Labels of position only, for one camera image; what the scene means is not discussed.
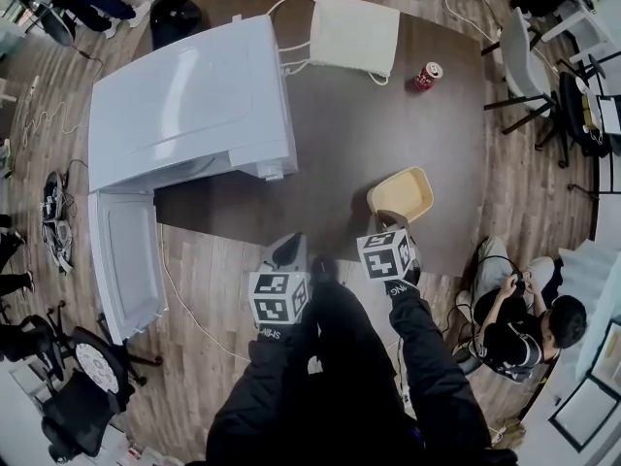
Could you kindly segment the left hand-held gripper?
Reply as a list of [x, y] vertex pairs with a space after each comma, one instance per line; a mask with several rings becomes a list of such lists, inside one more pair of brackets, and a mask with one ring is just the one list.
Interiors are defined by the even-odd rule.
[[311, 299], [307, 236], [285, 235], [265, 250], [263, 262], [249, 274], [248, 302], [256, 325], [292, 325]]

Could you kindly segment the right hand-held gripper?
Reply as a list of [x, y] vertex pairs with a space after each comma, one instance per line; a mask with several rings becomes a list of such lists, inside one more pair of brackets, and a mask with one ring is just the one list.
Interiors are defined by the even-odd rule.
[[395, 281], [419, 267], [417, 247], [409, 221], [393, 211], [376, 212], [376, 233], [356, 240], [366, 277], [370, 281]]

